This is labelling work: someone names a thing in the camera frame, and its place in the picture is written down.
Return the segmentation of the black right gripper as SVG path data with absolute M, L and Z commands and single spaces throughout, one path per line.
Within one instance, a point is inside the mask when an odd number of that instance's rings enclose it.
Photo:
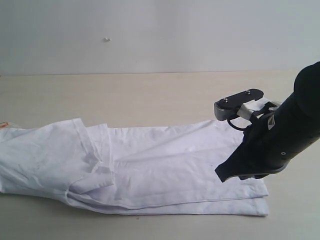
M 320 138 L 320 117 L 308 116 L 299 109 L 278 109 L 248 142 L 214 170 L 222 183 L 230 178 L 262 179 L 281 172 L 299 153 Z

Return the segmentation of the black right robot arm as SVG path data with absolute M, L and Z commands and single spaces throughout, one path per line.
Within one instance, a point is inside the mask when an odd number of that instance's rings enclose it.
M 277 174 L 320 138 L 320 64 L 298 73 L 281 104 L 252 88 L 216 101 L 214 115 L 243 133 L 241 144 L 215 169 L 221 182 Z

